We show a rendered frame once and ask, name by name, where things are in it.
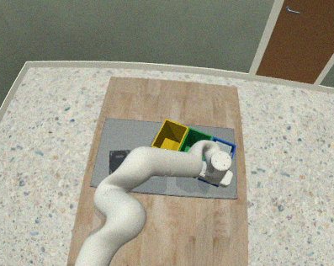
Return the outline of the blue open-top bin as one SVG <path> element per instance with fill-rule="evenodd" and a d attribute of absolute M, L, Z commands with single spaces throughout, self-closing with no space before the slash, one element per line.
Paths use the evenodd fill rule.
<path fill-rule="evenodd" d="M 222 143 L 224 143 L 224 144 L 226 144 L 226 145 L 232 146 L 232 148 L 231 148 L 231 152 L 232 152 L 232 150 L 233 150 L 233 148 L 234 148 L 234 150 L 233 150 L 233 152 L 232 152 L 233 154 L 232 154 L 232 157 L 231 157 L 231 160 L 232 160 L 232 158 L 233 158 L 233 156 L 234 156 L 235 149 L 236 149 L 236 145 L 231 144 L 230 142 L 227 142 L 227 141 L 223 141 L 223 140 L 221 140 L 221 139 L 219 139 L 219 138 L 216 138 L 216 137 L 213 137 L 213 138 L 212 138 L 212 141 L 215 141 L 215 142 L 216 142 L 216 141 L 219 141 L 219 142 L 222 142 Z M 203 179 L 198 178 L 198 180 L 203 181 L 203 182 L 209 184 L 207 181 L 204 181 Z M 216 185 L 216 184 L 211 184 L 211 185 L 214 185 L 214 186 L 216 186 L 216 187 L 219 187 L 219 186 Z"/>

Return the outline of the yellow recycle bin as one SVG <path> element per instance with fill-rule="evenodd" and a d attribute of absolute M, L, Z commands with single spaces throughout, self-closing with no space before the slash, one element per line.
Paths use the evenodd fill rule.
<path fill-rule="evenodd" d="M 187 131 L 187 126 L 165 119 L 151 147 L 178 151 Z"/>

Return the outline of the green bin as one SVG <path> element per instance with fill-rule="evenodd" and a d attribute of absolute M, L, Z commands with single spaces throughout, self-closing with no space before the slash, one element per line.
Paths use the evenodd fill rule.
<path fill-rule="evenodd" d="M 183 143 L 179 148 L 179 152 L 188 152 L 189 148 L 197 141 L 207 140 L 211 141 L 213 136 L 207 135 L 198 130 L 188 128 L 188 132 L 183 139 Z"/>

